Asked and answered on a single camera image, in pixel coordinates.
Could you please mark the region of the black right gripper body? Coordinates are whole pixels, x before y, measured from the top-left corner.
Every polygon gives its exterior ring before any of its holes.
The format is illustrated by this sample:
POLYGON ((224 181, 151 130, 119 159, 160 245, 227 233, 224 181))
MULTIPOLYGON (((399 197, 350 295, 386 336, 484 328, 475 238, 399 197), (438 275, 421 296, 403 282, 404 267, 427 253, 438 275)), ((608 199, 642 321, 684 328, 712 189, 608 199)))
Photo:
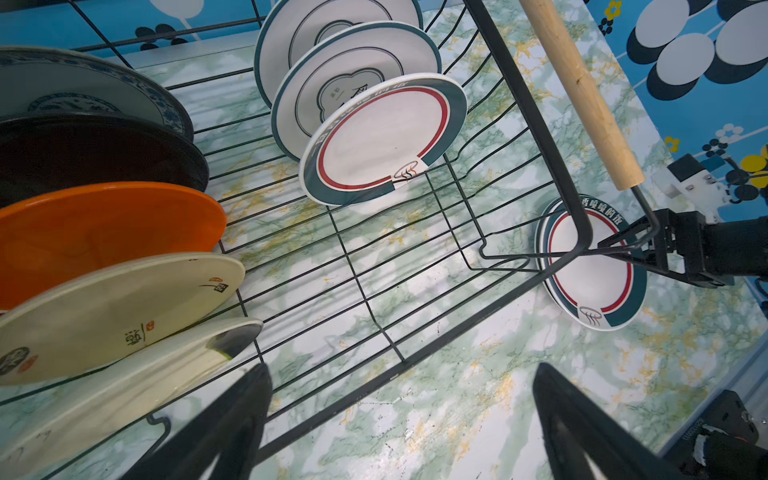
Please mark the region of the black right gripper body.
POLYGON ((707 224, 699 212, 656 211, 656 268, 661 275, 703 288, 733 286, 734 226, 707 224))

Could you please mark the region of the black wire dish rack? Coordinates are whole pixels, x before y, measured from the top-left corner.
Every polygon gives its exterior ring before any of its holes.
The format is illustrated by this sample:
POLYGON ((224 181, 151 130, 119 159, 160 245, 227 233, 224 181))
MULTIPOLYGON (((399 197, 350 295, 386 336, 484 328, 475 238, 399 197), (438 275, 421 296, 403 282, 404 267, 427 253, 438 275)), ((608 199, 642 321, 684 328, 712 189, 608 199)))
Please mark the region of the black wire dish rack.
POLYGON ((274 393, 256 479, 518 479, 547 472, 530 393, 538 363, 573 366, 580 340, 524 255, 558 195, 516 96, 463 5, 425 16, 468 97, 446 154, 403 189, 327 207, 277 147, 251 71, 255 47, 145 59, 186 107, 228 216, 218 251, 246 276, 215 318, 264 327, 214 378, 111 438, 36 472, 117 479, 258 364, 274 393))

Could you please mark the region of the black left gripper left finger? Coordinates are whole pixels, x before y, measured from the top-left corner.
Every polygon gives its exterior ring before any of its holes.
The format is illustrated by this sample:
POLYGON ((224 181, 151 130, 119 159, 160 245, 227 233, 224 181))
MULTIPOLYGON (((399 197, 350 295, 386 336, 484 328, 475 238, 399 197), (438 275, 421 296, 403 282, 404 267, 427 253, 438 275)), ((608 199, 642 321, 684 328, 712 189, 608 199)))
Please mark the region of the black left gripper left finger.
POLYGON ((212 479, 249 478, 272 393, 268 366, 261 363, 123 477, 199 479, 212 467, 212 479))

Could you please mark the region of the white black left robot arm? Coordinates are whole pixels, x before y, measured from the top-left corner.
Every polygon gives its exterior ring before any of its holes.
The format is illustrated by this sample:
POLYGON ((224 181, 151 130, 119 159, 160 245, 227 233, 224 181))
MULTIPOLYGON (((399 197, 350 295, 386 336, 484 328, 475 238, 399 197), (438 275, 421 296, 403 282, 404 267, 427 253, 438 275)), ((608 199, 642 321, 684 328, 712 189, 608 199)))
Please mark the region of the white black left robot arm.
MULTIPOLYGON (((266 365, 242 376, 170 441, 126 473, 127 479, 247 479, 273 389, 266 365)), ((652 454, 552 365, 536 370, 533 395, 549 466, 556 479, 681 479, 679 465, 652 454)), ((703 423, 688 452, 711 479, 764 479, 767 452, 703 423)))

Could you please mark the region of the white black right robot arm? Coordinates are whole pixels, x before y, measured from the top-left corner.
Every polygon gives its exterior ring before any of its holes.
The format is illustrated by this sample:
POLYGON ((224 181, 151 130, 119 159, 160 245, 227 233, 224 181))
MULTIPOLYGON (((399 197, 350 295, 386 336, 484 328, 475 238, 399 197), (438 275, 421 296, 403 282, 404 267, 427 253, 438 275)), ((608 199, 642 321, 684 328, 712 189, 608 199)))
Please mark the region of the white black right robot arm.
POLYGON ((708 224, 703 214, 660 209, 598 242, 594 254, 703 288, 767 278, 767 218, 708 224))

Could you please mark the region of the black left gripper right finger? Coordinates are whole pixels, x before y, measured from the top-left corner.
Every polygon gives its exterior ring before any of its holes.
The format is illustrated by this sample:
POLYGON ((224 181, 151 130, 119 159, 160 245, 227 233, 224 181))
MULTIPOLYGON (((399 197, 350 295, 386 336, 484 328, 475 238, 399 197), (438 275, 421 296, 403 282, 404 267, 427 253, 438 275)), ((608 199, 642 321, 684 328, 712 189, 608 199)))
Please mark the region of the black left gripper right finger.
POLYGON ((533 396, 555 479, 676 479, 678 470, 625 431, 552 365, 538 365, 533 396))

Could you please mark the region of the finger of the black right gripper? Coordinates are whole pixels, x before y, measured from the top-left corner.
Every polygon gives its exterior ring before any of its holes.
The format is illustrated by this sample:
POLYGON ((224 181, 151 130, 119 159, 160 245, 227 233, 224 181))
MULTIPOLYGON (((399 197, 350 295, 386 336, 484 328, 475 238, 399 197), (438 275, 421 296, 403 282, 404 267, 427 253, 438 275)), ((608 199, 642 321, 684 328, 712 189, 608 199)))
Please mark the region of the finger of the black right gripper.
POLYGON ((655 264, 652 264, 652 263, 650 263, 648 261, 632 257, 631 255, 626 254, 626 253, 612 254, 611 257, 613 259, 615 259, 615 260, 624 261, 624 262, 627 262, 627 263, 632 264, 634 266, 642 267, 642 268, 644 268, 645 270, 647 270, 649 272, 655 273, 657 275, 661 275, 661 276, 666 277, 666 278, 670 278, 670 279, 678 281, 678 282, 682 282, 684 284, 688 284, 688 285, 692 285, 692 286, 696 286, 696 287, 701 287, 701 288, 719 288, 720 287, 720 285, 717 282, 714 282, 711 279, 706 279, 706 278, 704 278, 704 279, 697 279, 697 278, 694 278, 693 276, 690 276, 690 275, 688 275, 686 273, 674 272, 674 271, 669 270, 666 267, 664 267, 664 268, 659 267, 659 266, 657 266, 655 264))
POLYGON ((598 247, 638 249, 649 244, 662 230, 658 212, 651 211, 632 222, 626 229, 599 241, 598 247))

